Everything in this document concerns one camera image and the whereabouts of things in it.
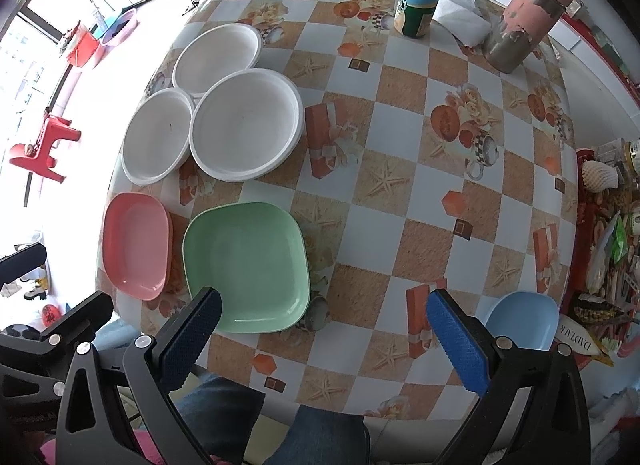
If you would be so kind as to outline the checkered patterned tablecloth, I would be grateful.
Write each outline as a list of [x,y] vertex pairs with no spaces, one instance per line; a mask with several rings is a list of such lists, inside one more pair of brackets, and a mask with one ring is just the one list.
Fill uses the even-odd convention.
[[169,83],[186,45],[253,25],[259,63],[311,110],[288,160],[222,182],[193,162],[150,185],[181,240],[209,208],[268,202],[303,231],[316,333],[213,337],[210,370],[276,398],[379,419],[460,419],[473,402],[414,307],[445,286],[485,317],[512,292],[561,300],[577,206],[573,125],[549,43],[509,74],[432,24],[410,40],[395,0],[206,0],[149,82]]

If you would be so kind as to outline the green square plate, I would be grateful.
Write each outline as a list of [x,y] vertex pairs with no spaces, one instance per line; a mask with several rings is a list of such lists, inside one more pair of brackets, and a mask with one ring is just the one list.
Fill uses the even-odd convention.
[[302,231],[293,216],[265,202],[222,205],[190,221],[182,240],[186,285],[220,294],[222,333],[284,331],[310,300]]

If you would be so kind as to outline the blue green drink bottle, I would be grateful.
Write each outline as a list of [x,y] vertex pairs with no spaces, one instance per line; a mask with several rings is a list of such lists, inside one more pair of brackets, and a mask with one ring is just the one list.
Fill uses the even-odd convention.
[[394,15],[395,30],[411,38],[423,37],[433,19],[439,0],[398,0]]

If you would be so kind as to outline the red bucket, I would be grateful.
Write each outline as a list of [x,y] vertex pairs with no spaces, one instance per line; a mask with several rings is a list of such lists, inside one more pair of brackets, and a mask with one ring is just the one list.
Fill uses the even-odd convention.
[[94,55],[100,42],[80,22],[61,38],[58,44],[60,56],[71,66],[83,68]]

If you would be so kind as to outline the person's jeans legs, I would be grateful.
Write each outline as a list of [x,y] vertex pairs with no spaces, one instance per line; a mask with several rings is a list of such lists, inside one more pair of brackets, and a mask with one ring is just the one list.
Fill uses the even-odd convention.
[[[206,374],[176,409],[201,447],[221,464],[243,462],[265,395]],[[302,405],[268,464],[367,464],[370,435],[363,418]]]

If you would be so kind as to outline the white bowl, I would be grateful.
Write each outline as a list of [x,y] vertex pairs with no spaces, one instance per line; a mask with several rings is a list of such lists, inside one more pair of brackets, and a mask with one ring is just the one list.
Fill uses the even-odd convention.
[[194,99],[233,73],[254,68],[262,52],[262,36],[250,25],[219,25],[184,48],[172,69],[172,84]]
[[122,168],[134,185],[155,184],[186,162],[193,111],[191,97],[174,87],[137,108],[122,140]]
[[224,77],[202,97],[189,144],[208,176],[243,182],[280,166],[303,129],[304,106],[292,81],[273,70],[247,69]]

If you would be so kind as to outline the blue square plate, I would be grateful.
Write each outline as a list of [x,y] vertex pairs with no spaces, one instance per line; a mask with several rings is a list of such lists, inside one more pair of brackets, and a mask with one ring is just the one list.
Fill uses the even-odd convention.
[[508,337],[520,348],[548,351],[559,316],[553,298],[534,292],[513,292],[495,304],[484,326],[493,337]]

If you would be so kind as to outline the red plastic stool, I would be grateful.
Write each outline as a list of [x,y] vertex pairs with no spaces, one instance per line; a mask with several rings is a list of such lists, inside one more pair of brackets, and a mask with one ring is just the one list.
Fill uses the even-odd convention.
[[36,142],[14,144],[9,153],[9,162],[42,178],[62,184],[65,177],[54,170],[56,159],[50,151],[58,140],[78,141],[80,138],[81,131],[75,129],[71,121],[46,113]]

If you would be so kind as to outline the pink steel thermos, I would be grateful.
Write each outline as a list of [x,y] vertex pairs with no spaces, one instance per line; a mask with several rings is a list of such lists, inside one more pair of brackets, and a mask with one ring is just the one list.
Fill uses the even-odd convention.
[[483,44],[486,60],[513,72],[560,20],[573,0],[511,0]]

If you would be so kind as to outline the white tissue paper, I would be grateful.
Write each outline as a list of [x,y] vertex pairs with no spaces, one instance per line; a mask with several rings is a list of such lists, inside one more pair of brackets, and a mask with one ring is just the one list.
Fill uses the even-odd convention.
[[478,0],[438,0],[433,19],[465,47],[484,42],[491,30],[486,8]]

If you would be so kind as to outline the pink basin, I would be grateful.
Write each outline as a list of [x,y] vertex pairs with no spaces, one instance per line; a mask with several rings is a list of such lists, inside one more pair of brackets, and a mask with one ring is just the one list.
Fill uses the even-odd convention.
[[100,38],[99,49],[96,52],[101,57],[109,54],[137,29],[138,24],[138,10],[136,8],[124,11]]

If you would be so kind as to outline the pink square plate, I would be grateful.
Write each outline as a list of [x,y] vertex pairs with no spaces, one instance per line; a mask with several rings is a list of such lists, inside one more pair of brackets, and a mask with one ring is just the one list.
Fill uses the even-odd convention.
[[170,274],[172,222],[154,196],[116,194],[103,222],[102,257],[108,280],[123,293],[149,301],[160,296]]

